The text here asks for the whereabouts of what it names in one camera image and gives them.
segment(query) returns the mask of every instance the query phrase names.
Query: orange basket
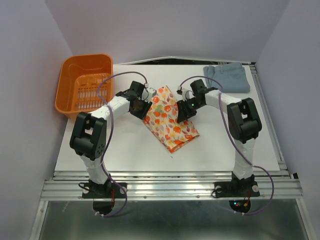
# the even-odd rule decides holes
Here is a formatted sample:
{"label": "orange basket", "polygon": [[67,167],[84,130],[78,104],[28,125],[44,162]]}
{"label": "orange basket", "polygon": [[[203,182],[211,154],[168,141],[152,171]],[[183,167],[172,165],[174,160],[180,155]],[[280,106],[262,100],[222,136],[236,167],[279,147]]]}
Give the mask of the orange basket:
{"label": "orange basket", "polygon": [[[62,65],[55,108],[75,120],[80,112],[91,112],[104,105],[97,95],[99,84],[113,75],[112,58],[106,54],[72,56]],[[114,97],[114,80],[106,81],[100,94],[110,101]]]}

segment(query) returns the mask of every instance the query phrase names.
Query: floral cloth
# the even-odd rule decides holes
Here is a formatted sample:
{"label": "floral cloth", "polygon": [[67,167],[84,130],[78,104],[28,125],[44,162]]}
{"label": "floral cloth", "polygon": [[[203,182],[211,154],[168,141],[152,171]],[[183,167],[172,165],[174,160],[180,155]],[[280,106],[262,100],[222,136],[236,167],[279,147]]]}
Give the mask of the floral cloth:
{"label": "floral cloth", "polygon": [[152,102],[143,122],[171,153],[199,136],[192,122],[177,123],[177,99],[167,86],[158,89]]}

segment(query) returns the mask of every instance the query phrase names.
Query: white tabletop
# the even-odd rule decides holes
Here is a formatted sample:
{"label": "white tabletop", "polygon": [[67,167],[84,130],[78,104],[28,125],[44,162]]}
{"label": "white tabletop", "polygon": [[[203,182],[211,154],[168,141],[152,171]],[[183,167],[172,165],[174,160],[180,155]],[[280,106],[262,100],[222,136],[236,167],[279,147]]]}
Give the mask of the white tabletop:
{"label": "white tabletop", "polygon": [[[114,65],[115,74],[126,71],[143,73],[149,86],[157,89],[167,85],[178,100],[178,85],[186,78],[203,76],[203,65]],[[278,159],[271,141],[258,93],[249,66],[244,66],[250,93],[232,93],[237,98],[252,98],[259,113],[262,130],[256,139],[253,162],[268,171],[278,171]],[[115,92],[128,89],[131,81],[143,83],[137,74],[125,74],[115,79]],[[190,83],[183,85],[190,88]],[[115,121],[114,133],[104,163],[109,171],[232,171],[235,164],[235,149],[231,145],[224,128],[220,111],[204,106],[192,117],[200,137],[189,142],[174,153],[170,153],[153,136],[144,123],[127,113]],[[56,171],[85,171],[85,165],[69,141],[74,123],[68,120],[63,136]]]}

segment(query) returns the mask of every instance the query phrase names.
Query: gray wall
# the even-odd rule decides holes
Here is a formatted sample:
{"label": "gray wall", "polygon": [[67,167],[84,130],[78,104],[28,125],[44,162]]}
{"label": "gray wall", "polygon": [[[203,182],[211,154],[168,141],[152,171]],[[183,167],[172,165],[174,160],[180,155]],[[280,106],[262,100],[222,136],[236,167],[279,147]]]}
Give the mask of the gray wall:
{"label": "gray wall", "polygon": [[320,1],[291,0],[257,72],[290,170],[320,237]]}
{"label": "gray wall", "polygon": [[29,239],[66,119],[54,109],[71,51],[43,0],[0,1],[0,238]]}
{"label": "gray wall", "polygon": [[289,0],[46,0],[73,54],[256,61]]}

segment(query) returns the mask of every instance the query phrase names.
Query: gray folded fabric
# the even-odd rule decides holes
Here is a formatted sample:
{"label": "gray folded fabric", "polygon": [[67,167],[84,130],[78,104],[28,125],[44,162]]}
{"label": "gray folded fabric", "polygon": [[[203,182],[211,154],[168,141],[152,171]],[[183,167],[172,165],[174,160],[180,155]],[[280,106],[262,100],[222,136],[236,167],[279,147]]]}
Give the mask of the gray folded fabric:
{"label": "gray folded fabric", "polygon": [[[223,93],[249,93],[250,85],[248,83],[245,68],[240,62],[233,62],[219,66],[205,66],[203,68],[204,76],[218,81],[223,86]],[[215,87],[220,89],[219,85],[212,80],[205,79],[208,88]]]}

